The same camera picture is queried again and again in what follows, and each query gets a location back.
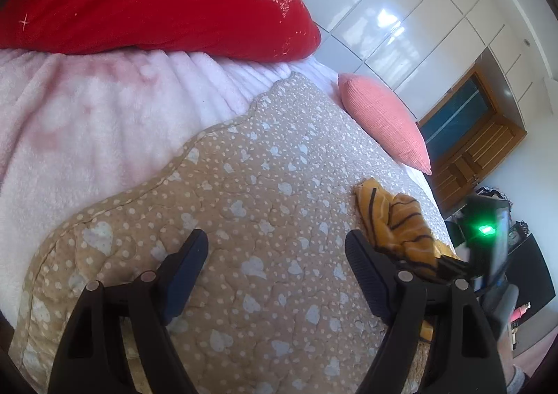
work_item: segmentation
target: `quilted mat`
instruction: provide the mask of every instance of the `quilted mat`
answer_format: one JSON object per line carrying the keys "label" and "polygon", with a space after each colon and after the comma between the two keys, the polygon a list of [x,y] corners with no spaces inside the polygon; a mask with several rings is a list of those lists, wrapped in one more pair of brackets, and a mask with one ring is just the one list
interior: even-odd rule
{"label": "quilted mat", "polygon": [[[350,229],[363,228],[353,189],[369,177],[417,198],[434,236],[449,241],[425,193],[294,73],[247,115],[187,142],[157,177],[50,234],[27,273],[10,356],[46,391],[85,284],[129,282],[156,269],[200,228],[209,236],[208,260],[168,326],[199,392],[352,394],[385,332],[343,247]],[[122,328],[136,388],[148,393],[130,323]],[[417,388],[427,351],[419,348],[405,392]]]}

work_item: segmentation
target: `screw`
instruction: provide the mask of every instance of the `screw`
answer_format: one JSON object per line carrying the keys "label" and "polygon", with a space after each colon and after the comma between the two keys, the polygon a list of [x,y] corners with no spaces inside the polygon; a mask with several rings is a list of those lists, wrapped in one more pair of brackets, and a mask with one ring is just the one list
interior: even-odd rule
{"label": "screw", "polygon": [[151,281],[154,281],[156,277],[157,277],[157,274],[155,274],[154,271],[145,271],[145,272],[141,275],[140,279],[141,279],[143,282],[151,282]]}
{"label": "screw", "polygon": [[397,277],[403,282],[411,282],[413,280],[413,275],[409,271],[399,271]]}
{"label": "screw", "polygon": [[94,292],[99,288],[99,281],[91,281],[85,286],[85,288],[90,292]]}
{"label": "screw", "polygon": [[457,279],[456,282],[455,282],[455,286],[459,290],[465,291],[469,288],[469,283],[465,279]]}

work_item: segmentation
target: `pink pillow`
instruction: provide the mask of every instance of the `pink pillow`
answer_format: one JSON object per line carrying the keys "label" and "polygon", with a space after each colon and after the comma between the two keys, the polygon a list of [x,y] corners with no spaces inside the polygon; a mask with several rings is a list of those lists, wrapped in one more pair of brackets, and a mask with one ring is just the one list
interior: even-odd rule
{"label": "pink pillow", "polygon": [[341,74],[339,91],[349,115],[393,159],[432,175],[422,134],[392,90],[363,75]]}

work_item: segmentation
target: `pillow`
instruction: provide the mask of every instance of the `pillow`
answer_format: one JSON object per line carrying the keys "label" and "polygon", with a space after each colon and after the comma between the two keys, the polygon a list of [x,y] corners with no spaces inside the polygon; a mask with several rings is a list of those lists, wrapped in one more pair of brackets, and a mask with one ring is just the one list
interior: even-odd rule
{"label": "pillow", "polygon": [[45,52],[136,46],[289,61],[319,44],[301,0],[8,0],[0,11],[0,47]]}
{"label": "pillow", "polygon": [[422,134],[392,90],[366,76],[341,74],[339,91],[349,115],[393,159],[432,175]]}

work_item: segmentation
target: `tiled wall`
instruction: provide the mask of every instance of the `tiled wall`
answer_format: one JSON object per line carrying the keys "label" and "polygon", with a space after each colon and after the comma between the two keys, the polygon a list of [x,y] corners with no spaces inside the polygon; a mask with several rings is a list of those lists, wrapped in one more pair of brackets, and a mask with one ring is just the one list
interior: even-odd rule
{"label": "tiled wall", "polygon": [[379,77],[420,120],[489,46],[518,100],[535,81],[491,0],[304,0],[322,29],[316,57]]}

